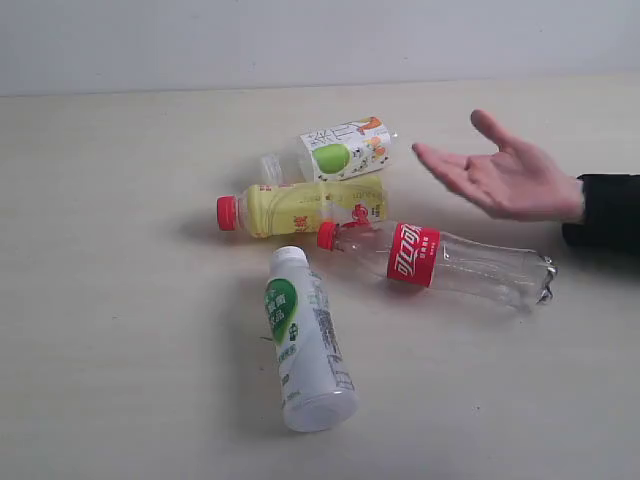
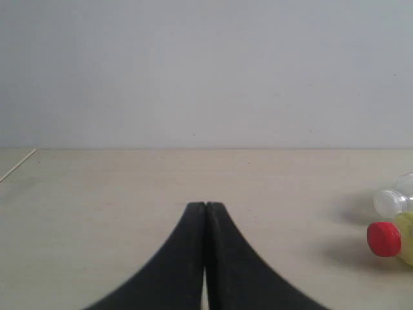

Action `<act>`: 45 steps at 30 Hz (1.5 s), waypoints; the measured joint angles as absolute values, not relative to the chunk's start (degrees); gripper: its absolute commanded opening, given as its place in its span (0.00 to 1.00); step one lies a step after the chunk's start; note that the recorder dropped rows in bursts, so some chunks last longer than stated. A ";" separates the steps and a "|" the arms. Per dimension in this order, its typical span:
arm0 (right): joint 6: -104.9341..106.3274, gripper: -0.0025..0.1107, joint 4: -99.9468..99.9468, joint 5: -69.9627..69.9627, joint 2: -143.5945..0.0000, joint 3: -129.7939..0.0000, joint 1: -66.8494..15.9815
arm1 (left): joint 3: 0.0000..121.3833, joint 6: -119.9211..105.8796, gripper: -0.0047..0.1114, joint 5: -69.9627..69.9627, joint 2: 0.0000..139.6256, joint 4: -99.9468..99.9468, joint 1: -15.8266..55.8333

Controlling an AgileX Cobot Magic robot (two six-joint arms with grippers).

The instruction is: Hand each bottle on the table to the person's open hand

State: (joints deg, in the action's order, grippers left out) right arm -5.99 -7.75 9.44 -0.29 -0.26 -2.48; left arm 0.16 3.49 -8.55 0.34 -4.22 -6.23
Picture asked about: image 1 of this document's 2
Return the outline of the person's open bare hand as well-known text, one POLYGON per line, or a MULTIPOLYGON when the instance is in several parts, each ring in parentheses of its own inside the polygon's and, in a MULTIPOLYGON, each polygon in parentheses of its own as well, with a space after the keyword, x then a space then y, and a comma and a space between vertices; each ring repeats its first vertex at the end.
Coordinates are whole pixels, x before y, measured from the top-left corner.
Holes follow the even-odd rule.
POLYGON ((585 212, 581 180, 563 172, 541 148, 476 109, 471 124, 497 151, 462 155, 415 143, 421 164, 447 190, 494 219, 579 223, 585 212))

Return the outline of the black sleeved forearm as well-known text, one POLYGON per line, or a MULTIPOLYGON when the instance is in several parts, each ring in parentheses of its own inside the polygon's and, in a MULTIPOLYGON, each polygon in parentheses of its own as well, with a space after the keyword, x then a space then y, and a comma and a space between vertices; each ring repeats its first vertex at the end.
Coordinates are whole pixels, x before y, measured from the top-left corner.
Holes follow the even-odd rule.
POLYGON ((603 248, 639 255, 639 176, 583 174, 585 210, 579 224, 564 223, 572 247, 603 248))

